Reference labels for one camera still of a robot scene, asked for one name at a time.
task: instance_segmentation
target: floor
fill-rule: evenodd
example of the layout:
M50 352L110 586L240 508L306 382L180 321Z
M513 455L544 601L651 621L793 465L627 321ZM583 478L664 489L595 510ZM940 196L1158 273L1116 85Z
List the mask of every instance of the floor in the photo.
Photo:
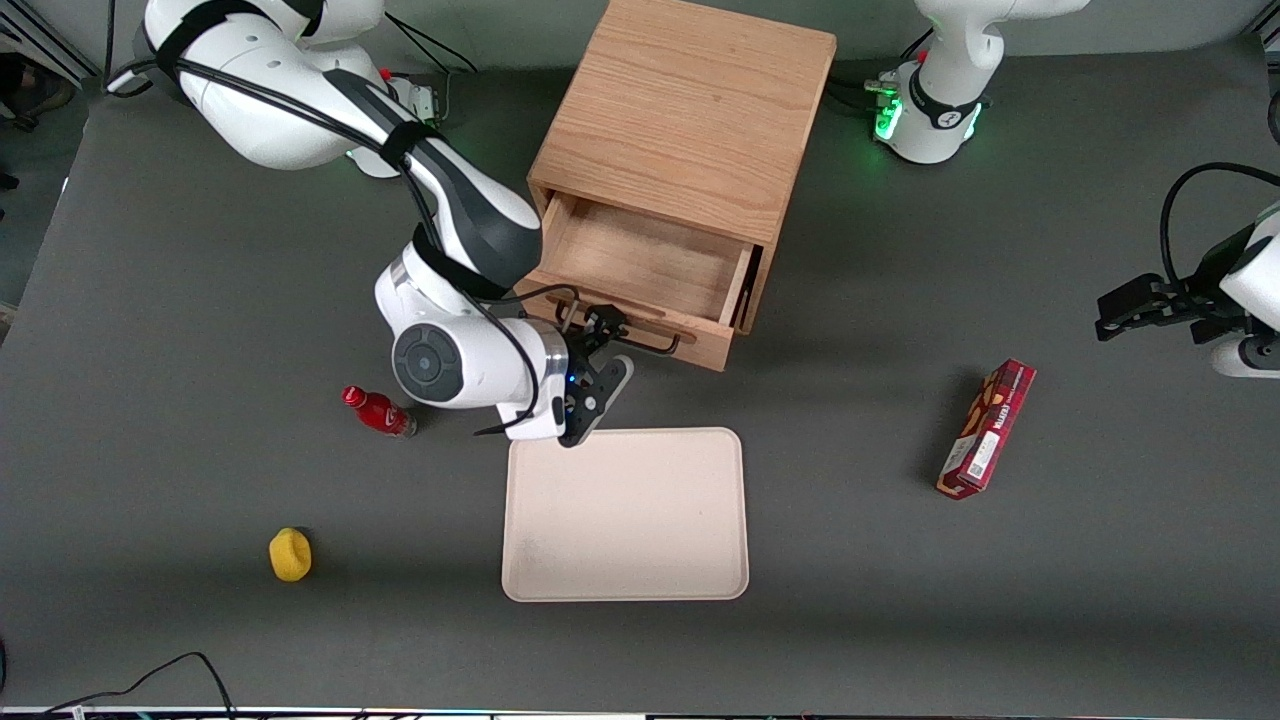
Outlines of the floor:
M0 302L22 301L87 118L88 101L77 95L65 108L41 115L35 132L0 126L0 169L22 182L0 196L5 211L0 222Z

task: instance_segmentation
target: red box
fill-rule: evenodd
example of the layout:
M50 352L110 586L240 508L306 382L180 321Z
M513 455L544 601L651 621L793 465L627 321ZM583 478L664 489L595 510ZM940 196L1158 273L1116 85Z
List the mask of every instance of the red box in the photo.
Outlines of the red box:
M951 446L951 455L938 475L940 491L963 500L987 489L1033 379L1036 369L1018 360L1006 360L987 375L982 391L969 406L964 430Z

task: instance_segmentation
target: wooden drawer cabinet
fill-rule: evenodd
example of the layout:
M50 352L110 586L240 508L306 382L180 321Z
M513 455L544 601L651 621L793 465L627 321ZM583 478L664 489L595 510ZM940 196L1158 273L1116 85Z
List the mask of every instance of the wooden drawer cabinet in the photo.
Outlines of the wooden drawer cabinet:
M518 286L612 302L630 340L723 370L749 333L833 36L612 0L529 174L543 260ZM568 293L526 304L554 319Z

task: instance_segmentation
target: gray tabletop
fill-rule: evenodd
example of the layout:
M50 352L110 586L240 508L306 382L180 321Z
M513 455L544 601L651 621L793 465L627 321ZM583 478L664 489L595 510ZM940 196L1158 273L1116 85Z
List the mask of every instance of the gray tabletop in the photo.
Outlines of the gray tabletop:
M522 187L566 81L461 78L449 135ZM507 443L470 437L492 414L397 443L339 401L394 387L372 281L403 188L255 167L159 96L97 102L0 351L5 702L202 650L241 705L1274 716L1280 383L1215 375L1185 328L1092 328L1157 269L1181 170L1277 165L1261 50L1010 59L992 95L936 168L823 110L728 370L636 357L604 427L742 438L746 594L532 606L499 584ZM1274 195L1188 187L1180 263ZM1041 372L1024 415L991 489L947 500L1009 356ZM296 585L265 556L285 525L316 543ZM216 696L175 667L136 701Z

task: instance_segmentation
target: open drawer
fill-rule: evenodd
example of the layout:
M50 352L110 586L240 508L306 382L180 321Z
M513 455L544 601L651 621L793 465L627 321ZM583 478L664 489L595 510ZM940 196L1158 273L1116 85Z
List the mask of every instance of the open drawer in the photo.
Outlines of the open drawer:
M723 370L759 254L733 238L556 192L543 215L541 264L516 290L576 286L579 310L612 304L626 313L627 340ZM525 309L554 322L571 304L570 293L550 292Z

